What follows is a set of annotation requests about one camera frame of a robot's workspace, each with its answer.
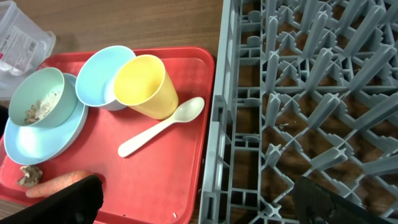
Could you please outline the light blue bowl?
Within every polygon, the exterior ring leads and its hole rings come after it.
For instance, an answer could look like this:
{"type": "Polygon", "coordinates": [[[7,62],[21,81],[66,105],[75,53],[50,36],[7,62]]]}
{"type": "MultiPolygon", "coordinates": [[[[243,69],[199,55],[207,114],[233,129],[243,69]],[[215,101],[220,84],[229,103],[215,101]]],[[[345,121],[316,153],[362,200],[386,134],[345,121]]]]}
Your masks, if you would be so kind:
{"type": "Polygon", "coordinates": [[[78,73],[75,91],[78,99],[87,106],[108,111],[122,110],[114,94],[114,79],[119,69],[135,57],[128,47],[114,45],[93,54],[78,73]]]}

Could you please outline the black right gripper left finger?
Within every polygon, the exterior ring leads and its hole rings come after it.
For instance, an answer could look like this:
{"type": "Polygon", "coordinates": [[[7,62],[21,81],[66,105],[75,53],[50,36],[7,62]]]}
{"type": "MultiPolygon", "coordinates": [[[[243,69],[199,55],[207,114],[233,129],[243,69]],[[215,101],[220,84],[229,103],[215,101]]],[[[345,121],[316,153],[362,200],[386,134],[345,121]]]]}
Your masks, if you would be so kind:
{"type": "Polygon", "coordinates": [[[89,175],[1,224],[92,224],[103,205],[102,181],[89,175]]]}

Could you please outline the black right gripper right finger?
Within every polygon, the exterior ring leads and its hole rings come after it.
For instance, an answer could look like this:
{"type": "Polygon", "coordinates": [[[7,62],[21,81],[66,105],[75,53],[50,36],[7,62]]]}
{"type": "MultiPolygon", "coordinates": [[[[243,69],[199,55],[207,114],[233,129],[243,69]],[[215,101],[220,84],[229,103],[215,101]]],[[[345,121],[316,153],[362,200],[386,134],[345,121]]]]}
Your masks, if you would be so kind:
{"type": "Polygon", "coordinates": [[[301,177],[294,183],[293,202],[299,223],[390,224],[362,207],[301,177]]]}

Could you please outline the green bowl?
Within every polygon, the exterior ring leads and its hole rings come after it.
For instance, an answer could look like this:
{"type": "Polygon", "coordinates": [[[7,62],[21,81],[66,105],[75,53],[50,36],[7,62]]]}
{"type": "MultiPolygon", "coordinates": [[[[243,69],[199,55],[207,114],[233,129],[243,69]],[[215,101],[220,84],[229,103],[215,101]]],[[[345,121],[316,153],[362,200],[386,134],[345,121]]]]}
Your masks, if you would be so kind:
{"type": "Polygon", "coordinates": [[[54,128],[61,125],[73,113],[77,104],[74,85],[59,69],[47,67],[32,73],[14,92],[9,105],[9,118],[17,126],[28,126],[26,111],[46,96],[54,95],[53,108],[32,127],[54,128]]]}

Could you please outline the yellow cup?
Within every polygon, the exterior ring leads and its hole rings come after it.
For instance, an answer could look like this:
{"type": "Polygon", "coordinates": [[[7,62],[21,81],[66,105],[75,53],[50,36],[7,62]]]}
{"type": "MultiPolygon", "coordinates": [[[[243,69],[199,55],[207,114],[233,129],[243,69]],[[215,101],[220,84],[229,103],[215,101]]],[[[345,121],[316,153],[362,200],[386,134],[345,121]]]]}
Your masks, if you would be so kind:
{"type": "Polygon", "coordinates": [[[165,65],[154,55],[140,55],[124,64],[113,89],[118,102],[153,119],[168,118],[178,106],[165,65]]]}

